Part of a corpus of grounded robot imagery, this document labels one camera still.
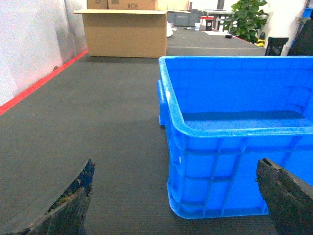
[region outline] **black chair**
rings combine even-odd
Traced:
[[[313,11],[311,19],[304,24],[288,55],[313,55]]]

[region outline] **gray storage bin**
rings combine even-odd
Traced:
[[[195,26],[201,20],[202,11],[188,10],[191,14],[181,12],[168,12],[167,21],[175,26]]]

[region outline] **cardboard box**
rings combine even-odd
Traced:
[[[110,10],[158,10],[157,0],[108,0]]]
[[[87,0],[87,9],[107,9],[108,0]]]
[[[74,11],[83,15],[90,56],[159,58],[166,55],[166,12]]]

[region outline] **cardboard box flap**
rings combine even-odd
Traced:
[[[136,15],[165,15],[166,11],[143,11],[143,10],[98,10],[81,9],[74,14],[136,14]]]

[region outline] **white wall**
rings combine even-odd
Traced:
[[[289,37],[282,55],[286,55],[290,49],[299,25],[295,22],[296,17],[301,17],[306,0],[268,0],[268,6],[264,9],[269,13],[268,23],[264,27],[268,37]]]
[[[72,1],[86,5],[86,0]],[[82,20],[77,17],[73,17],[78,23],[72,26],[74,38],[64,0],[1,3],[0,106],[74,57],[75,39],[83,39],[80,51],[87,48]]]

